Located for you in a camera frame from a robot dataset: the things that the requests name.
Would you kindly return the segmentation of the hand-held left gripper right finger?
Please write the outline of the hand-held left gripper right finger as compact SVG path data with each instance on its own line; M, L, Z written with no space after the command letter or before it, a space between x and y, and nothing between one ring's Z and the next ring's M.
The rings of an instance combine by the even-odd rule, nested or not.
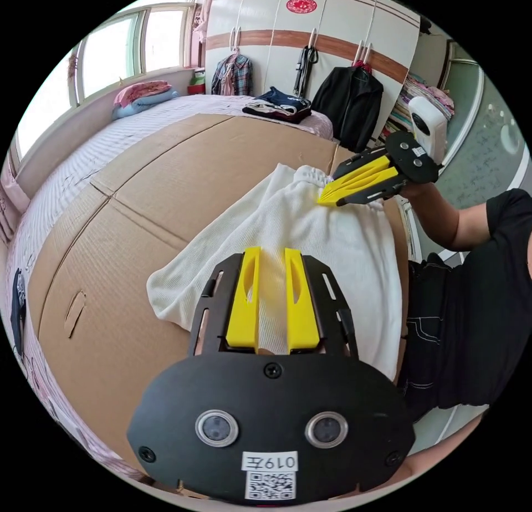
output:
M287 350L314 351L320 335L301 252L285 248Z

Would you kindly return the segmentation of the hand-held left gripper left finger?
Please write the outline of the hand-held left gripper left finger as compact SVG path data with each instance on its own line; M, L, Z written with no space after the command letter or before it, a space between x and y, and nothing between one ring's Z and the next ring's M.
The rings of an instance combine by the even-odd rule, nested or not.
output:
M241 260L226 342L229 347L257 351L259 345L260 248L247 248Z

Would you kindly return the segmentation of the person's right hand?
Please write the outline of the person's right hand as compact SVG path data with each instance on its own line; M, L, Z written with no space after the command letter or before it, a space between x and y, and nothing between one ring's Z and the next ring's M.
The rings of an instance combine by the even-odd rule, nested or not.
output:
M434 183L416 184L407 182L400 190L399 195L410 204L425 200L434 200L440 193Z

